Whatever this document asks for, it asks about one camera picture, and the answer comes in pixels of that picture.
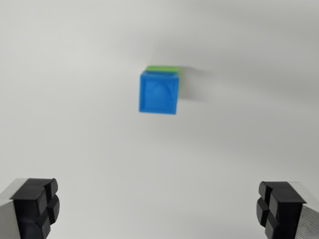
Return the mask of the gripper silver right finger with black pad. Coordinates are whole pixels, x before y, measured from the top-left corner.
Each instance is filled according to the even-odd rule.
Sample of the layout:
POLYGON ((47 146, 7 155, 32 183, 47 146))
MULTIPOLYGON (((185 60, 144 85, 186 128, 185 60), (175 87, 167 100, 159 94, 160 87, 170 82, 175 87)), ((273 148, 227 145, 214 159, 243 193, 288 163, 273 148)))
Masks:
POLYGON ((319 200, 300 182, 266 182, 259 185, 258 222, 269 239, 317 239, 319 200))

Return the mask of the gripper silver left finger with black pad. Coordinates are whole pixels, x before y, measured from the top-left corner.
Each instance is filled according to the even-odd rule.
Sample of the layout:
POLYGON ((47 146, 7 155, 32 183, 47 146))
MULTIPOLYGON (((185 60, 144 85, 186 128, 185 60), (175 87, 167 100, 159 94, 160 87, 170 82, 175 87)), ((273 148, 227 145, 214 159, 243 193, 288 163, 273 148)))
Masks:
POLYGON ((16 178, 0 193, 0 237, 45 239, 57 221, 57 180, 16 178))

